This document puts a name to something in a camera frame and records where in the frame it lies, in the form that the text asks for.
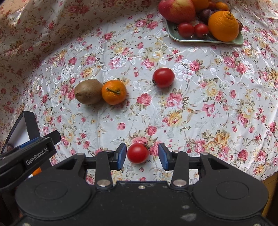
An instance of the mandarin orange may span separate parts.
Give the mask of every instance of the mandarin orange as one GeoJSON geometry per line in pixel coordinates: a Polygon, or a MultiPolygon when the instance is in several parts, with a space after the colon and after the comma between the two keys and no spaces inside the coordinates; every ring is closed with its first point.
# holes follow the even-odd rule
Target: mandarin orange
{"type": "Polygon", "coordinates": [[[230,42],[239,34],[239,24],[229,11],[218,11],[208,20],[210,33],[220,41],[230,42]]]}
{"type": "Polygon", "coordinates": [[[215,4],[215,6],[216,6],[217,9],[222,9],[222,10],[225,10],[225,11],[230,11],[229,6],[226,3],[224,3],[224,2],[217,2],[215,4]]]}
{"type": "Polygon", "coordinates": [[[103,85],[101,94],[108,104],[119,104],[126,98],[126,87],[119,80],[110,80],[103,85]]]}
{"type": "Polygon", "coordinates": [[[192,2],[197,13],[208,8],[209,6],[209,0],[192,0],[192,2]]]}

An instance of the blue gripper pad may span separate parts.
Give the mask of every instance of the blue gripper pad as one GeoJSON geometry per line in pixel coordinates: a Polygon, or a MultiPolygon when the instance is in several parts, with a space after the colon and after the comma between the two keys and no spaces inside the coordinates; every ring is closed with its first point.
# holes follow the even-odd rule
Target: blue gripper pad
{"type": "Polygon", "coordinates": [[[122,169],[123,163],[125,162],[125,157],[126,157],[126,144],[121,143],[119,147],[116,150],[119,153],[118,161],[117,161],[117,170],[122,169]]]}
{"type": "Polygon", "coordinates": [[[158,145],[158,157],[159,157],[159,160],[161,162],[161,165],[162,165],[163,169],[165,170],[165,169],[168,169],[168,161],[167,161],[166,152],[162,148],[161,144],[162,143],[160,143],[158,145]]]}
{"type": "Polygon", "coordinates": [[[24,147],[28,146],[29,144],[34,143],[34,142],[37,141],[38,139],[39,139],[39,137],[37,137],[37,138],[35,138],[35,139],[33,139],[33,140],[30,140],[30,141],[27,141],[27,142],[25,142],[24,144],[19,145],[19,149],[24,148],[24,147]]]}

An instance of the orange stem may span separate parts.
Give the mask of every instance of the orange stem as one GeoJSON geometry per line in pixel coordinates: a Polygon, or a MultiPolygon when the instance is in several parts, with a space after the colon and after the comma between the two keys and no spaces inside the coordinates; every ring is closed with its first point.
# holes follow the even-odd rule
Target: orange stem
{"type": "Polygon", "coordinates": [[[110,92],[113,92],[113,93],[115,93],[115,94],[117,94],[117,95],[119,95],[119,94],[120,94],[120,91],[119,91],[119,90],[114,91],[114,90],[109,89],[109,88],[106,88],[106,90],[108,90],[108,91],[110,91],[110,92]]]}
{"type": "Polygon", "coordinates": [[[231,13],[232,13],[232,4],[231,4],[231,1],[229,1],[229,4],[230,4],[230,15],[231,16],[231,13]]]}

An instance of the floral tablecloth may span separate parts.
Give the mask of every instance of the floral tablecloth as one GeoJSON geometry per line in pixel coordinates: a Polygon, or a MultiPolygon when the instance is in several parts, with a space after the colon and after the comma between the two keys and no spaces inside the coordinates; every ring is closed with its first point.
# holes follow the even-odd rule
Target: floral tablecloth
{"type": "MultiPolygon", "coordinates": [[[[150,157],[126,159],[113,180],[169,180],[158,144],[189,156],[211,153],[263,180],[278,169],[277,8],[268,1],[233,1],[244,44],[172,40],[151,0],[30,0],[0,8],[1,146],[22,110],[33,111],[41,135],[61,142],[52,164],[82,152],[95,156],[121,142],[147,143],[150,157]],[[153,86],[161,67],[173,86],[153,86]],[[86,79],[119,79],[123,103],[86,106],[74,96],[86,79]]],[[[88,174],[94,183],[94,172],[88,174]]],[[[198,180],[190,171],[190,182],[198,180]]]]}

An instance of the metal screw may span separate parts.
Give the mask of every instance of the metal screw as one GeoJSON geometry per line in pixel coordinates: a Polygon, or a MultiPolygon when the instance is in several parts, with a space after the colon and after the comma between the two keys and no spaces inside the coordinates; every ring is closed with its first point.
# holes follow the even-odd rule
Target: metal screw
{"type": "Polygon", "coordinates": [[[141,190],[143,190],[143,189],[145,189],[146,187],[145,187],[144,185],[139,185],[138,188],[141,189],[141,190]]]}
{"type": "Polygon", "coordinates": [[[187,184],[186,181],[185,180],[181,180],[181,179],[173,181],[173,185],[175,185],[176,187],[183,187],[186,184],[187,184]]]}
{"type": "Polygon", "coordinates": [[[96,184],[100,187],[107,187],[111,184],[111,182],[109,180],[104,179],[104,180],[99,180],[96,184]]]}

